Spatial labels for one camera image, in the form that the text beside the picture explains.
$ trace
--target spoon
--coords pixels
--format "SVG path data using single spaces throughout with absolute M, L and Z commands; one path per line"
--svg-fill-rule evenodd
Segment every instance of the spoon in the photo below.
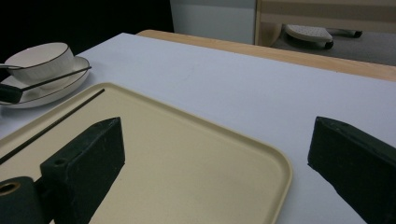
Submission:
M 92 67 L 88 66 L 88 67 L 79 69 L 77 71 L 73 71 L 71 73 L 68 73 L 66 75 L 55 77 L 55 78 L 52 78 L 52 79 L 37 83 L 37 84 L 32 85 L 32 86 L 28 86 L 28 87 L 25 87 L 25 88 L 22 88 L 22 89 L 20 89 L 18 87 L 8 86 L 8 85 L 0 83 L 0 101 L 7 102 L 7 103 L 12 103 L 12 104 L 17 104 L 17 103 L 20 102 L 20 99 L 22 98 L 22 95 L 23 95 L 24 91 L 29 91 L 29 90 L 31 90 L 33 88 L 48 84 L 50 82 L 59 80 L 59 79 L 64 78 L 64 77 L 70 77 L 70 76 L 72 76 L 72 75 L 74 75 L 76 73 L 88 70 L 90 68 L 92 68 Z
M 0 68 L 24 68 L 24 67 L 12 65 L 12 64 L 6 64 L 6 63 L 0 63 Z

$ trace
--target gray floor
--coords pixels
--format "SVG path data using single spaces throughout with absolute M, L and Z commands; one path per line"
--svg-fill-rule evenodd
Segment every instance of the gray floor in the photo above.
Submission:
M 272 48 L 396 66 L 396 34 L 363 31 L 361 37 L 354 38 L 355 32 L 352 31 L 327 30 L 334 42 L 331 49 L 324 49 L 324 43 L 290 38 L 284 29 Z

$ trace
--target black chopstick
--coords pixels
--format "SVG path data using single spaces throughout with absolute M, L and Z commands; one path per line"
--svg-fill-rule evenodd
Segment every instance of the black chopstick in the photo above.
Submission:
M 69 111 L 67 114 L 65 114 L 61 118 L 55 120 L 53 123 L 51 123 L 50 126 L 48 126 L 47 128 L 43 129 L 41 132 L 35 134 L 33 137 L 29 138 L 27 141 L 22 143 L 20 146 L 14 148 L 10 152 L 8 152 L 8 154 L 6 154 L 2 158 L 0 158 L 0 165 L 3 164 L 4 162 L 6 162 L 7 160 L 9 160 L 10 158 L 12 158 L 13 156 L 15 156 L 18 152 L 22 151 L 24 148 L 26 148 L 30 144 L 32 144 L 35 140 L 37 140 L 37 138 L 41 137 L 44 133 L 47 133 L 53 127 L 55 127 L 56 125 L 58 125 L 59 123 L 61 123 L 65 119 L 67 119 L 68 117 L 70 117 L 72 114 L 76 113 L 76 111 L 80 110 L 84 105 L 86 105 L 87 103 L 92 101 L 94 98 L 96 98 L 97 96 L 102 94 L 104 91 L 105 91 L 105 89 L 101 89 L 95 95 L 91 96 L 89 99 L 87 99 L 86 101 L 82 102 L 80 105 L 76 106 L 74 109 Z

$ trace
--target tray rim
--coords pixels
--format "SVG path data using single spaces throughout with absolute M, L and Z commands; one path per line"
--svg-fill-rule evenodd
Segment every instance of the tray rim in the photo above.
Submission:
M 242 137 L 244 139 L 247 139 L 247 140 L 250 140 L 250 141 L 252 141 L 252 142 L 254 142 L 256 144 L 260 144 L 260 145 L 263 145 L 263 146 L 271 148 L 274 152 L 276 152 L 278 154 L 279 158 L 281 158 L 284 161 L 284 163 L 287 165 L 286 170 L 288 172 L 287 173 L 288 176 L 285 177 L 286 181 L 285 181 L 284 190 L 282 190 L 282 193 L 281 193 L 281 195 L 279 197 L 279 204 L 277 205 L 276 213 L 274 214 L 273 221 L 274 221 L 274 223 L 276 223 L 276 220 L 277 220 L 277 218 L 278 218 L 278 216 L 280 214 L 281 208 L 282 208 L 282 206 L 283 206 L 283 204 L 284 204 L 284 202 L 286 200 L 286 197 L 287 197 L 287 195 L 288 195 L 288 193 L 290 191 L 291 181 L 293 179 L 293 169 L 292 169 L 291 161 L 290 161 L 290 159 L 286 156 L 286 154 L 283 151 L 279 150 L 277 147 L 272 146 L 271 144 L 263 142 L 262 140 L 259 140 L 259 139 L 256 139 L 254 137 L 248 136 L 246 134 L 237 132 L 236 130 L 233 130 L 233 129 L 230 129 L 228 127 L 219 125 L 219 124 L 217 124 L 216 122 L 214 122 L 212 120 L 208 120 L 208 119 L 202 118 L 202 117 L 197 116 L 195 114 L 192 114 L 192 113 L 190 113 L 188 111 L 180 109 L 180 108 L 178 108 L 176 106 L 169 105 L 167 103 L 164 103 L 164 102 L 161 102 L 159 100 L 156 100 L 156 99 L 154 99 L 152 97 L 144 95 L 144 94 L 142 94 L 140 92 L 124 88 L 121 85 L 118 85 L 118 84 L 115 84 L 115 83 L 112 83 L 112 82 L 102 82 L 102 83 L 97 83 L 97 84 L 91 85 L 87 89 L 77 93 L 73 97 L 71 97 L 71 98 L 65 100 L 64 102 L 56 105 L 55 107 L 53 107 L 49 111 L 45 112 L 44 114 L 38 116 L 37 118 L 35 118 L 35 119 L 31 120 L 30 122 L 26 123 L 25 125 L 21 126 L 15 132 L 10 133 L 10 134 L 6 135 L 5 137 L 3 137 L 2 139 L 0 139 L 0 146 L 4 142 L 6 142 L 6 143 L 7 142 L 11 142 L 11 141 L 13 141 L 13 139 L 18 138 L 18 134 L 20 132 L 29 131 L 31 129 L 31 127 L 34 127 L 36 124 L 42 123 L 44 120 L 46 120 L 46 117 L 48 117 L 48 116 L 50 116 L 52 118 L 53 117 L 55 117 L 55 118 L 61 117 L 63 114 L 67 113 L 67 112 L 62 112 L 62 108 L 63 107 L 69 107 L 70 105 L 75 104 L 76 100 L 77 101 L 84 100 L 84 99 L 90 97 L 93 92 L 99 91 L 101 89 L 107 89 L 107 88 L 113 89 L 113 90 L 116 90 L 116 91 L 124 91 L 124 92 L 127 92 L 128 94 L 134 94 L 134 95 L 136 95 L 136 96 L 138 96 L 140 98 L 144 98 L 146 100 L 149 100 L 152 103 L 155 103 L 157 105 L 162 105 L 162 106 L 167 107 L 168 109 L 175 110 L 175 111 L 177 111 L 179 113 L 182 113 L 182 114 L 184 114 L 186 116 L 196 118 L 196 119 L 198 119 L 198 120 L 200 120 L 200 121 L 202 121 L 202 122 L 204 122 L 206 124 L 214 125 L 215 127 L 218 127 L 220 129 L 228 132 L 228 133 L 239 135 L 240 137 Z

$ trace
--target bolt hole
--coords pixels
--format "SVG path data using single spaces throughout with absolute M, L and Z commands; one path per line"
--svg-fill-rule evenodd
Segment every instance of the bolt hole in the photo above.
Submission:
M 55 161 L 55 165 L 60 166 L 66 163 L 66 159 L 59 159 Z
M 0 196 L 7 195 L 17 190 L 21 184 L 19 182 L 11 182 L 0 185 Z

